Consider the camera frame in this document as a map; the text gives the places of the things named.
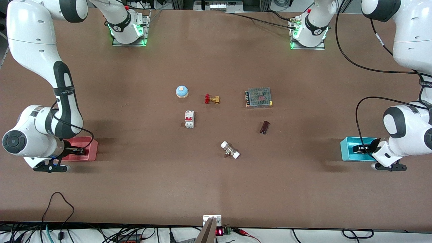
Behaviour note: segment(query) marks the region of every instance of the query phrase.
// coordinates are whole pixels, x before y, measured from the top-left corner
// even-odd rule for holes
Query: white robotic arm
[[[292,38],[305,47],[315,47],[325,38],[328,24],[337,11],[334,0],[315,0],[311,11],[304,12],[296,18],[300,25]]]
[[[430,10],[430,0],[362,0],[362,12],[366,17],[382,22],[395,21],[395,61],[428,75],[432,74]],[[426,105],[427,109],[397,105],[384,113],[383,121],[390,137],[381,139],[372,155],[385,167],[391,167],[405,156],[432,153],[432,79],[427,76],[423,79],[422,103],[410,103]]]
[[[116,1],[92,2],[104,14],[120,43],[132,43],[143,35],[137,30],[137,23],[140,20],[142,23],[141,13],[126,10]],[[69,68],[57,51],[53,19],[82,22],[87,13],[86,0],[14,0],[8,5],[6,25],[10,52],[19,64],[51,84],[58,106],[58,110],[39,105],[27,107],[15,127],[2,139],[6,151],[24,157],[37,171],[65,172],[67,166],[54,165],[53,159],[83,153],[82,148],[63,140],[81,131],[83,119]]]
[[[126,10],[116,0],[89,0],[104,15],[114,38],[121,44],[129,44],[143,36],[143,14]]]

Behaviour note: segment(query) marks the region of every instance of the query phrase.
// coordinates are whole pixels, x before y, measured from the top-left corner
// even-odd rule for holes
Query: teal bin
[[[374,137],[364,137],[363,142],[365,144],[371,144]],[[361,145],[362,141],[359,137],[346,137],[340,142],[340,151],[342,152],[343,161],[361,161],[361,162],[375,162],[376,160],[370,157],[367,153],[354,153],[353,147]]]

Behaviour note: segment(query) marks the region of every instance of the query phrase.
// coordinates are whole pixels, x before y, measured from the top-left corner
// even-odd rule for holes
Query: tabletop
[[[248,15],[286,24],[271,13]],[[341,159],[340,141],[358,136],[361,98],[412,101],[419,85],[415,75],[346,61],[334,19],[325,51],[290,50],[287,29],[214,11],[162,11],[146,47],[112,47],[103,22],[97,9],[82,23],[54,22],[97,160],[37,173],[1,149],[0,220],[38,221],[60,191],[75,222],[200,225],[203,214],[221,214],[223,224],[242,227],[432,230],[430,155],[403,158],[408,170],[392,173]],[[394,23],[376,27],[391,48]],[[355,62],[405,70],[362,15],[341,15],[338,32]],[[49,83],[11,55],[0,85],[0,134],[28,105],[54,100]],[[187,98],[175,95],[179,85]],[[254,87],[271,88],[272,108],[246,109],[244,92]],[[206,93],[220,104],[205,104]],[[388,136],[382,114],[392,105],[362,103],[363,136]],[[181,126],[186,110],[195,111],[193,129]],[[223,141],[241,156],[224,158]],[[47,221],[70,214],[60,197],[51,206]]]

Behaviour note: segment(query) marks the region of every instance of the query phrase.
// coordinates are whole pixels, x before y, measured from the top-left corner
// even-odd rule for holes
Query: cable
[[[293,26],[280,25],[280,24],[268,22],[268,21],[265,21],[265,20],[256,19],[256,18],[252,18],[252,17],[249,17],[249,16],[241,15],[241,14],[235,14],[235,13],[233,13],[233,15],[235,15],[235,16],[241,16],[241,17],[244,17],[244,18],[252,19],[252,20],[256,20],[256,21],[263,22],[263,23],[266,23],[266,24],[269,24],[269,25],[280,26],[280,27],[289,28],[289,29],[295,29],[295,27],[293,27]]]
[[[353,237],[351,237],[351,236],[347,236],[347,235],[345,234],[345,231],[349,231],[349,232],[351,232],[351,234],[353,234]],[[368,232],[371,232],[372,234],[369,235],[369,236],[361,237],[361,236],[357,236],[356,233],[354,233],[354,231],[351,230],[351,229],[342,229],[342,234],[343,234],[344,237],[346,237],[346,238],[348,238],[348,239],[351,239],[351,240],[357,240],[357,243],[360,243],[360,239],[370,239],[370,238],[372,238],[372,237],[374,236],[375,233],[374,233],[373,230],[367,230],[367,231],[368,231]]]
[[[41,223],[41,225],[39,227],[39,236],[41,237],[41,242],[44,243],[44,239],[42,238],[42,226],[43,226],[43,223]]]
[[[259,243],[261,243],[261,241],[259,239],[257,239],[256,237],[252,236],[251,234],[249,234],[248,232],[246,232],[244,230],[241,230],[241,229],[236,228],[236,227],[231,227],[231,229],[232,229],[233,232],[235,232],[235,233],[237,233],[237,234],[239,234],[241,236],[246,236],[246,237],[250,237],[250,238],[256,239]]]
[[[51,243],[54,243],[53,238],[51,238],[50,231],[48,230],[48,224],[45,226],[45,231],[47,232],[48,240],[50,240]]]
[[[278,16],[280,19],[283,19],[283,20],[286,20],[286,21],[289,21],[289,19],[291,19],[291,18],[285,18],[285,17],[282,17],[278,12],[273,11],[273,10],[267,10],[266,12],[274,13],[274,14],[276,14],[276,16]]]
[[[379,96],[368,96],[368,97],[365,97],[365,98],[361,99],[361,100],[357,103],[357,106],[356,106],[356,124],[357,124],[357,130],[359,131],[360,141],[362,142],[363,147],[365,147],[365,143],[363,142],[362,132],[360,131],[359,119],[358,119],[357,112],[358,112],[358,110],[359,110],[359,106],[360,106],[360,104],[361,104],[361,103],[363,102],[363,100],[365,100],[365,99],[383,99],[383,100],[388,100],[388,101],[393,101],[393,102],[396,102],[396,103],[404,104],[404,105],[407,105],[407,106],[416,107],[416,108],[419,108],[419,109],[426,109],[426,110],[428,110],[427,107],[417,106],[417,105],[409,104],[409,103],[407,103],[407,102],[403,102],[403,101],[399,101],[399,100],[395,100],[395,99],[390,99],[390,98],[385,98],[385,97],[379,97]],[[366,151],[366,153],[367,153],[370,157],[372,157],[373,159],[375,159],[375,158],[374,158],[374,157],[373,157],[373,156],[372,156],[372,155],[371,155],[367,150],[365,150],[365,151]]]
[[[141,6],[143,7],[143,9],[146,9],[143,5],[143,3],[141,1],[139,1],[139,3],[141,4]]]
[[[349,0],[349,2],[345,5],[345,8],[343,9],[343,13],[346,11],[346,9],[348,9],[348,7],[351,5],[351,3],[353,2],[353,0]]]
[[[150,239],[154,234],[155,234],[155,232],[156,232],[156,228],[153,228],[153,233],[149,236],[149,237],[147,237],[147,238],[144,238],[143,237],[143,233],[144,233],[144,231],[141,233],[141,240],[146,240],[146,239]]]
[[[379,35],[378,35],[378,33],[377,33],[377,31],[376,31],[376,29],[375,29],[375,25],[374,25],[374,22],[373,22],[373,20],[371,19],[371,26],[372,26],[372,30],[373,30],[373,32],[375,33],[375,36],[376,36],[376,38],[378,39],[378,41],[381,43],[381,46],[390,54],[390,55],[392,55],[393,56],[393,52],[391,52],[388,48],[387,48],[387,46],[385,46],[385,44],[384,44],[384,42],[381,40],[381,38],[379,37]],[[422,83],[423,81],[424,81],[424,79],[423,79],[423,76],[419,73],[419,72],[417,72],[417,70],[414,70],[414,69],[412,69],[413,70],[413,72],[414,73],[416,73],[418,76],[419,76],[419,78],[420,78],[420,83]],[[421,88],[421,90],[420,90],[420,93],[419,93],[419,102],[422,104],[422,105],[424,105],[425,107],[427,107],[427,105],[423,102],[423,100],[422,100],[422,94],[423,94],[423,89],[424,89],[424,87],[422,87]]]
[[[297,235],[295,234],[294,229],[291,229],[291,230],[292,230],[292,233],[294,234],[294,238],[295,238],[295,240],[297,240],[298,243],[302,243],[302,242],[297,238]]]
[[[259,239],[257,239],[256,237],[254,237],[254,236],[247,235],[247,237],[254,238],[254,239],[256,239],[259,243],[261,243],[261,241],[260,241]]]
[[[156,9],[156,10],[159,10],[159,12],[157,12],[156,13],[156,15],[153,17],[153,19],[151,19],[150,20],[150,22],[149,22],[149,24],[162,12],[162,10],[164,9],[164,8],[166,8],[167,6],[168,6],[169,4],[167,4],[167,5],[165,5],[165,6],[162,6],[161,8],[159,8],[159,9]]]
[[[342,8],[339,8],[339,11],[337,11],[337,15],[336,15],[336,23],[335,23],[335,30],[334,30],[334,32],[335,32],[335,36],[336,36],[336,43],[337,43],[337,47],[339,48],[339,51],[341,52],[341,54],[343,55],[343,57],[345,57],[345,59],[347,59],[351,64],[353,64],[353,65],[355,65],[355,66],[357,66],[357,67],[359,67],[359,68],[363,68],[363,69],[366,69],[366,70],[369,70],[369,71],[374,71],[374,72],[379,72],[379,73],[388,73],[388,74],[415,74],[415,75],[419,75],[419,74],[421,74],[421,75],[423,75],[423,76],[427,76],[427,77],[430,77],[430,78],[432,78],[432,75],[429,75],[429,74],[424,74],[424,73],[419,73],[419,72],[406,72],[406,71],[386,71],[386,70],[378,70],[378,69],[373,69],[373,68],[369,68],[369,67],[364,67],[364,66],[362,66],[362,65],[359,65],[359,64],[357,64],[357,63],[355,63],[354,61],[352,61],[344,52],[343,52],[343,50],[342,50],[342,48],[341,48],[341,46],[340,46],[340,43],[339,43],[339,37],[338,37],[338,34],[337,34],[337,24],[338,24],[338,22],[339,22],[339,15],[340,15],[340,13],[341,13],[341,10],[342,10]]]
[[[119,1],[119,0],[115,0],[115,1],[121,3],[123,6],[128,6],[130,9],[133,9],[133,10],[143,10],[143,9],[141,9],[141,8],[136,8],[136,7],[134,7],[134,6],[128,5],[127,3],[124,4],[122,1]]]
[[[374,25],[374,21],[371,19],[371,26],[372,26],[372,30],[375,33],[376,38],[379,40],[379,42],[381,43],[382,47],[384,47],[384,49],[393,56],[393,53],[387,48],[387,46],[385,46],[384,42],[381,40],[381,38],[379,37],[376,29],[375,29],[375,25]]]
[[[314,3],[315,3],[315,1],[311,5],[309,5],[309,7],[307,9],[305,9],[303,12],[306,12],[308,9],[310,9],[312,7],[312,5],[314,5]]]
[[[51,106],[50,111],[54,110],[54,106],[55,106],[55,104],[57,104],[57,101],[54,102],[54,104]],[[83,131],[86,131],[86,132],[88,132],[88,133],[91,135],[92,138],[90,139],[90,142],[89,142],[86,146],[82,147],[81,149],[85,149],[85,148],[87,148],[88,146],[90,146],[90,144],[91,144],[91,143],[93,142],[93,140],[95,139],[95,135],[94,135],[92,132],[90,132],[89,130],[84,129],[84,128],[80,128],[80,127],[75,126],[75,125],[72,125],[72,124],[70,124],[70,123],[67,123],[67,122],[63,121],[62,119],[57,118],[57,117],[55,116],[55,114],[52,115],[52,117],[53,117],[54,119],[56,119],[57,121],[63,123],[63,124],[66,124],[66,125],[68,125],[68,126],[71,126],[71,127],[74,127],[74,128],[77,128],[77,129],[80,129],[80,130],[83,130]]]
[[[72,243],[75,243],[75,241],[73,240],[72,236],[70,235],[69,228],[66,228],[66,230],[67,230],[67,234],[69,235],[69,238],[72,241]]]
[[[158,243],[160,243],[160,241],[159,241],[159,229],[158,228],[156,228],[156,235],[158,237]]]
[[[98,231],[99,231],[99,233],[101,233],[102,234],[102,236],[104,237],[104,239],[106,240],[107,239],[107,237],[104,235],[104,232],[102,231],[102,229],[101,229],[101,227],[98,225]]]
[[[66,220],[61,224],[61,226],[60,226],[60,233],[59,233],[59,235],[60,235],[60,234],[63,234],[63,232],[62,232],[63,225],[66,223],[66,221],[68,221],[68,220],[70,219],[70,217],[72,217],[73,213],[75,212],[75,208],[72,206],[72,204],[70,204],[70,203],[69,203],[69,202],[64,198],[64,196],[63,196],[63,194],[62,194],[61,192],[54,192],[54,193],[51,195],[51,197],[50,197],[50,201],[48,202],[47,209],[45,210],[44,214],[42,215],[41,222],[44,222],[44,218],[45,218],[45,216],[46,216],[46,214],[47,214],[47,212],[48,212],[48,209],[50,208],[51,201],[52,201],[52,199],[53,199],[53,197],[54,197],[55,194],[60,194],[60,196],[63,198],[63,201],[64,201],[65,203],[67,203],[67,204],[72,208],[72,213],[69,215],[69,217],[67,217],[67,219],[66,219]]]
[[[35,228],[29,235],[29,237],[27,238],[27,240],[24,243],[28,243],[30,242],[30,239],[32,238],[33,233],[36,231],[37,228]]]

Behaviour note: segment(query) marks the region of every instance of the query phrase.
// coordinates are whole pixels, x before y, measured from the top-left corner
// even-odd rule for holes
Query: black cable
[[[358,118],[357,112],[358,112],[358,110],[359,110],[359,106],[360,106],[360,104],[361,104],[361,103],[363,102],[363,100],[365,100],[365,99],[383,99],[383,100],[388,100],[388,101],[393,101],[393,102],[396,102],[396,103],[404,104],[404,105],[407,105],[407,106],[416,107],[416,108],[419,108],[419,109],[425,109],[425,110],[428,110],[427,107],[417,106],[417,105],[409,104],[409,103],[407,103],[407,102],[403,102],[403,101],[399,101],[399,100],[395,100],[395,99],[390,99],[390,98],[385,98],[385,97],[379,97],[379,96],[368,96],[368,97],[365,97],[365,98],[361,99],[361,100],[357,103],[357,106],[356,106],[356,124],[357,124],[357,130],[359,131],[360,141],[362,142],[363,147],[365,147],[365,143],[363,142],[362,132],[360,131],[359,118]],[[375,159],[375,158],[374,158],[374,157],[373,157],[373,156],[372,156],[372,155],[371,155],[367,150],[366,150],[366,153],[367,153],[371,158]]]
[[[256,19],[256,18],[252,18],[252,17],[249,17],[249,16],[241,15],[241,14],[233,14],[233,15],[235,15],[235,16],[241,16],[241,17],[244,17],[244,18],[252,19],[252,20],[256,20],[256,21],[263,22],[263,23],[266,23],[266,24],[269,24],[269,25],[280,26],[280,27],[289,28],[289,29],[295,29],[295,27],[293,27],[293,26],[280,25],[280,24],[268,22],[268,21],[265,21],[265,20]]]
[[[35,228],[29,235],[29,237],[27,238],[27,240],[24,243],[28,243],[30,242],[30,239],[32,238],[33,233],[36,231],[37,228]]]
[[[291,230],[292,230],[292,233],[294,234],[294,238],[295,238],[295,240],[297,240],[298,243],[302,243],[302,242],[297,238],[297,235],[295,234],[294,229],[291,229]]]
[[[141,8],[136,8],[136,7],[133,7],[131,5],[128,5],[127,3],[124,4],[122,1],[119,1],[119,0],[115,0],[115,1],[121,3],[123,6],[128,6],[130,9],[133,9],[133,10],[143,10]]]
[[[160,243],[160,241],[159,241],[159,229],[158,228],[156,228],[156,235],[158,237],[158,243]]]
[[[371,19],[371,26],[372,26],[372,30],[373,30],[374,33],[375,33],[375,36],[376,36],[377,39],[380,41],[382,47],[384,47],[384,49],[385,49],[385,50],[386,50],[390,55],[393,56],[393,53],[392,53],[392,52],[387,48],[387,46],[384,45],[384,42],[382,42],[381,38],[379,37],[379,35],[378,35],[378,33],[377,33],[376,29],[375,29],[374,21],[373,21],[372,19]]]
[[[54,102],[54,104],[51,106],[50,111],[53,110],[55,104],[57,104],[57,101]],[[92,132],[90,132],[89,130],[84,129],[84,128],[80,128],[79,126],[75,126],[75,125],[72,125],[72,124],[70,124],[70,123],[67,123],[67,122],[63,121],[62,119],[57,118],[55,115],[52,115],[52,117],[53,117],[54,119],[56,119],[57,121],[63,123],[63,124],[66,124],[66,125],[68,125],[68,126],[71,126],[71,127],[74,127],[74,128],[77,128],[77,129],[80,129],[80,130],[83,130],[83,131],[86,131],[86,132],[88,132],[88,133],[91,135],[92,138],[90,139],[90,142],[89,142],[86,146],[82,147],[82,149],[85,149],[85,148],[87,148],[88,146],[90,146],[90,144],[91,144],[91,143],[93,142],[93,140],[95,139],[95,135],[94,135]]]
[[[274,14],[276,14],[276,16],[278,16],[280,19],[283,19],[283,20],[286,20],[286,21],[289,21],[289,19],[291,19],[291,18],[285,18],[285,17],[282,17],[278,12],[273,11],[273,10],[267,10],[266,12],[274,13]]]
[[[41,219],[41,222],[44,222],[44,218],[45,218],[45,216],[46,216],[46,214],[47,214],[47,212],[48,212],[48,209],[50,208],[50,205],[51,205],[51,201],[52,201],[52,199],[53,199],[53,197],[54,197],[54,195],[55,194],[60,194],[60,196],[63,198],[63,201],[65,202],[65,203],[67,203],[70,207],[71,207],[71,209],[72,209],[72,213],[69,215],[69,217],[67,217],[67,219],[61,224],[61,226],[60,226],[60,233],[59,234],[61,234],[62,233],[62,229],[63,229],[63,225],[70,219],[70,217],[72,217],[72,215],[73,215],[73,213],[75,212],[75,208],[72,206],[72,204],[70,204],[67,200],[66,200],[66,198],[64,198],[64,196],[63,196],[63,194],[61,193],[61,192],[54,192],[52,195],[51,195],[51,197],[50,197],[50,201],[48,202],[48,206],[47,206],[47,209],[45,210],[45,212],[44,212],[44,214],[42,215],[42,219]]]
[[[130,229],[131,228],[127,228],[127,229],[122,228],[122,229],[120,229],[119,232],[112,234],[107,239],[105,239],[104,241],[102,241],[102,243],[108,243],[109,241],[113,241],[114,242],[114,239],[117,238],[117,236],[119,236],[119,235],[121,235],[121,234],[123,234],[125,232],[128,232]]]
[[[13,229],[15,228],[15,225],[13,224],[12,227],[10,228],[10,237],[9,237],[9,242],[12,242],[12,239],[15,239],[15,232],[13,231]]]
[[[306,12],[308,9],[310,9],[312,7],[312,5],[314,5],[314,3],[315,3],[315,1],[311,5],[309,5],[309,7],[307,9],[305,9],[303,12]]]
[[[353,237],[351,237],[351,236],[347,236],[347,235],[345,234],[345,231],[349,231],[349,232],[351,232],[351,234],[353,234]],[[371,232],[372,234],[369,235],[369,236],[363,236],[363,237],[361,237],[361,236],[357,236],[356,233],[354,233],[354,231],[351,230],[351,229],[342,229],[342,234],[343,234],[344,237],[346,237],[346,238],[348,238],[348,239],[351,239],[351,240],[357,240],[357,243],[360,243],[360,239],[370,239],[370,238],[372,238],[372,237],[374,236],[374,234],[375,234],[373,230],[366,230],[366,231],[367,231],[367,232]]]
[[[42,238],[42,227],[43,227],[43,223],[41,223],[41,227],[40,227],[40,229],[39,229],[39,235],[40,235],[40,237],[41,237],[41,242],[42,243],[44,243],[44,239]]]
[[[348,9],[348,7],[351,5],[351,3],[353,2],[353,0],[349,0],[349,2],[345,5],[345,8],[343,9],[343,13],[346,11],[346,9]]]
[[[66,227],[66,230],[67,230],[67,234],[69,235],[69,238],[70,238],[70,240],[72,241],[72,243],[75,243],[75,241],[74,241],[73,238],[72,238],[72,235],[71,235],[70,232],[69,232],[69,228]]]
[[[99,231],[99,233],[101,233],[102,234],[102,236],[104,237],[104,239],[106,240],[107,239],[107,237],[105,236],[105,234],[104,234],[104,232],[102,231],[102,229],[101,229],[101,227],[98,225],[98,231]]]
[[[153,233],[149,237],[141,238],[141,240],[150,239],[155,233],[156,233],[156,228],[153,228]]]
[[[372,30],[373,30],[373,32],[375,33],[375,36],[377,37],[377,39],[379,40],[379,42],[381,43],[381,45],[382,45],[382,47],[390,54],[390,55],[392,55],[393,56],[393,52],[391,52],[388,48],[387,48],[387,46],[385,46],[385,44],[384,44],[384,42],[381,40],[381,38],[379,37],[379,35],[378,35],[378,33],[377,33],[377,31],[376,31],[376,29],[375,29],[375,25],[374,25],[374,22],[373,22],[373,20],[371,19],[371,26],[372,26]],[[424,81],[424,79],[423,79],[423,76],[419,73],[419,72],[417,72],[417,70],[414,70],[414,69],[412,69],[413,70],[413,72],[414,73],[416,73],[418,76],[419,76],[419,78],[420,78],[420,82],[423,82]],[[422,104],[422,105],[424,105],[425,107],[427,107],[427,105],[423,102],[423,100],[422,100],[422,94],[423,94],[423,89],[424,89],[424,87],[422,87],[421,89],[420,89],[420,93],[419,93],[419,102]]]
[[[335,30],[334,30],[334,32],[335,32],[335,36],[336,36],[336,43],[337,43],[337,47],[339,48],[339,51],[341,52],[341,54],[343,55],[343,57],[345,57],[345,59],[347,59],[351,64],[353,64],[353,65],[355,65],[355,66],[357,66],[357,67],[359,67],[359,68],[363,68],[363,69],[366,69],[366,70],[369,70],[369,71],[374,71],[374,72],[379,72],[379,73],[387,73],[387,74],[415,74],[415,75],[419,75],[419,74],[421,74],[421,75],[423,75],[423,76],[427,76],[427,77],[430,77],[430,78],[432,78],[432,75],[429,75],[429,74],[424,74],[424,73],[419,73],[419,72],[406,72],[406,71],[386,71],[386,70],[378,70],[378,69],[373,69],[373,68],[369,68],[369,67],[364,67],[364,66],[362,66],[362,65],[359,65],[359,64],[357,64],[357,63],[355,63],[354,61],[352,61],[344,52],[343,52],[343,50],[342,50],[342,48],[341,48],[341,46],[340,46],[340,43],[339,43],[339,37],[338,37],[338,34],[337,34],[337,24],[338,24],[338,22],[339,22],[339,15],[340,15],[340,13],[341,13],[341,10],[342,10],[342,8],[339,8],[339,11],[337,11],[337,15],[336,15],[336,23],[335,23]]]

